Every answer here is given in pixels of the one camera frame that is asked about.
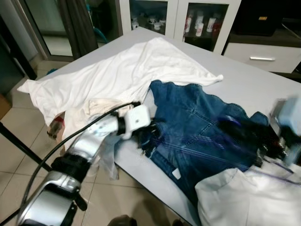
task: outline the small white tag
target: small white tag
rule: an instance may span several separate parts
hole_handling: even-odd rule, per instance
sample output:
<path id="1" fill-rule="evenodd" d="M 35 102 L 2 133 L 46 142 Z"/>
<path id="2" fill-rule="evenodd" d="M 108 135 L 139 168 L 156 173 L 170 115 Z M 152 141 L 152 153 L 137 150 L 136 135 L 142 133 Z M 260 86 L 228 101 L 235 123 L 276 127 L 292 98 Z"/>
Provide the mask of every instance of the small white tag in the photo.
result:
<path id="1" fill-rule="evenodd" d="M 181 178 L 181 174 L 180 174 L 180 171 L 179 171 L 178 168 L 176 168 L 176 169 L 172 172 L 172 174 L 174 175 L 174 177 L 175 177 L 177 180 Z"/>

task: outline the door frame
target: door frame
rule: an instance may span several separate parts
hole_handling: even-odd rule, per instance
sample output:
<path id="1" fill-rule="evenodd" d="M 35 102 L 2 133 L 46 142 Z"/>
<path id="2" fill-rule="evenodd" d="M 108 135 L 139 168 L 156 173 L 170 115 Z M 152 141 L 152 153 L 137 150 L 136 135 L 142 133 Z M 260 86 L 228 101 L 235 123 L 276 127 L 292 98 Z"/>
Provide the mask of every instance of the door frame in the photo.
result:
<path id="1" fill-rule="evenodd" d="M 179 0 L 143 0 L 143 1 L 166 1 L 167 2 L 165 35 L 173 39 L 174 28 L 176 23 L 176 13 L 177 13 Z M 123 34 L 126 34 L 132 30 L 130 0 L 119 0 L 119 4 L 120 4 L 122 32 Z"/>
<path id="2" fill-rule="evenodd" d="M 36 25 L 33 16 L 28 9 L 28 6 L 25 0 L 13 0 L 14 5 L 20 15 L 20 19 L 22 20 L 23 24 L 26 27 L 30 37 L 32 38 L 35 47 L 37 48 L 38 53 L 40 56 L 43 57 L 43 60 L 51 60 L 51 61 L 66 61 L 71 62 L 73 61 L 72 56 L 57 56 L 51 55 L 41 33 Z"/>
<path id="3" fill-rule="evenodd" d="M 174 39 L 178 41 L 182 41 L 183 39 L 183 31 L 185 28 L 185 21 L 189 3 L 225 4 L 228 5 L 228 9 L 213 50 L 214 53 L 217 53 L 219 55 L 222 54 L 222 50 L 226 44 L 240 2 L 241 0 L 179 0 L 174 30 Z"/>

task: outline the black cable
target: black cable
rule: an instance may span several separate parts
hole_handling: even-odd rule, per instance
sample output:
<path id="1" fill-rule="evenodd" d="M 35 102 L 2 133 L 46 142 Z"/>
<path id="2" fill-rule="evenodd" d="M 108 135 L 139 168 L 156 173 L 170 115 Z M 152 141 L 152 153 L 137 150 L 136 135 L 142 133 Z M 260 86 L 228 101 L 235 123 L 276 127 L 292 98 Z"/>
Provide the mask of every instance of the black cable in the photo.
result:
<path id="1" fill-rule="evenodd" d="M 95 120 L 93 120 L 91 123 L 89 123 L 88 125 L 86 125 L 85 127 L 81 128 L 80 130 L 78 130 L 77 132 L 71 134 L 70 136 L 68 136 L 65 140 L 63 140 L 61 143 L 59 143 L 54 149 L 52 149 L 48 155 L 46 155 L 46 157 L 43 159 L 43 161 L 38 165 L 38 167 L 36 168 L 36 170 L 34 171 L 34 173 L 32 174 L 32 177 L 30 178 L 30 181 L 28 182 L 28 185 L 27 185 L 27 188 L 25 190 L 25 193 L 24 193 L 24 196 L 23 196 L 23 199 L 22 199 L 22 202 L 21 202 L 21 207 L 22 208 L 24 206 L 24 204 L 26 203 L 27 201 L 27 197 L 28 197 L 28 194 L 29 194 L 29 191 L 30 191 L 30 188 L 33 184 L 33 181 L 35 179 L 35 177 L 37 176 L 39 170 L 42 168 L 42 165 L 61 147 L 63 146 L 63 144 L 65 144 L 68 140 L 70 140 L 71 138 L 75 137 L 76 135 L 78 135 L 79 133 L 85 131 L 87 128 L 89 128 L 90 126 L 92 126 L 93 124 L 95 124 L 96 122 L 98 122 L 100 119 L 102 119 L 103 117 L 107 116 L 108 114 L 111 114 L 113 113 L 114 111 L 122 108 L 122 107 L 125 107 L 125 106 L 128 106 L 128 105 L 134 105 L 136 106 L 136 103 L 137 102 L 131 102 L 131 103 L 127 103 L 127 104 L 124 104 L 124 105 L 120 105 L 118 107 L 115 107 L 111 110 L 109 110 L 108 112 L 104 113 L 103 115 L 97 117 Z"/>

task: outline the black stand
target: black stand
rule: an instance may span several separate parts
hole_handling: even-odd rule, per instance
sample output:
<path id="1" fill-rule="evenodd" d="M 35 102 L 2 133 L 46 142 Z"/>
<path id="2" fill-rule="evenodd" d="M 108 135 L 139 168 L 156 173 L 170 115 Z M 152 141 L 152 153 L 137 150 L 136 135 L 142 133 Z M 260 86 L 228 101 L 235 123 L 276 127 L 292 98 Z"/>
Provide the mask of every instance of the black stand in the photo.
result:
<path id="1" fill-rule="evenodd" d="M 0 134 L 6 137 L 11 143 L 13 143 L 16 147 L 18 147 L 22 152 L 24 152 L 27 156 L 29 156 L 32 160 L 36 163 L 41 164 L 42 159 L 36 155 L 29 147 L 27 147 L 21 140 L 19 140 L 14 134 L 12 134 L 1 122 L 0 122 Z M 48 166 L 46 163 L 42 165 L 42 167 L 47 170 L 48 172 L 51 171 L 51 167 Z M 14 218 L 20 209 L 16 210 L 13 214 L 11 214 L 8 218 L 0 223 L 0 226 L 5 225 L 9 222 L 12 218 Z"/>

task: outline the cabinet drawer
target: cabinet drawer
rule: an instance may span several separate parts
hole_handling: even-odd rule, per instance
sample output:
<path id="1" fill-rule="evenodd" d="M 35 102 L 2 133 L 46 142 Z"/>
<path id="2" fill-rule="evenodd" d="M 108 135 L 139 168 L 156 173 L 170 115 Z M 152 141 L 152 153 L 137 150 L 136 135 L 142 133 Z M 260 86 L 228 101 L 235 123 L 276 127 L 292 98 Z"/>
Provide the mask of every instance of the cabinet drawer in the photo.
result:
<path id="1" fill-rule="evenodd" d="M 224 56 L 268 72 L 291 73 L 301 62 L 301 48 L 229 43 Z"/>

